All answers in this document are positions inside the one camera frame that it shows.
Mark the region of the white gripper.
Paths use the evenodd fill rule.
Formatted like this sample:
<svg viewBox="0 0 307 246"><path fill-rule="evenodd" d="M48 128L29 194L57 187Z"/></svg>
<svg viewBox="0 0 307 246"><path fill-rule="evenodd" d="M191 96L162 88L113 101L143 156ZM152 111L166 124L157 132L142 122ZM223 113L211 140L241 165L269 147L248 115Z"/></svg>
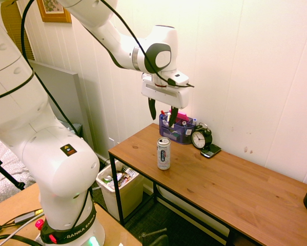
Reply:
<svg viewBox="0 0 307 246"><path fill-rule="evenodd" d="M171 106L171 116L169 127L172 127L178 115L178 109L183 109L189 104L189 89L174 87L158 87L153 83L151 74L142 74L142 90L143 96L148 97L149 110L153 120L156 119L155 100Z"/></svg>

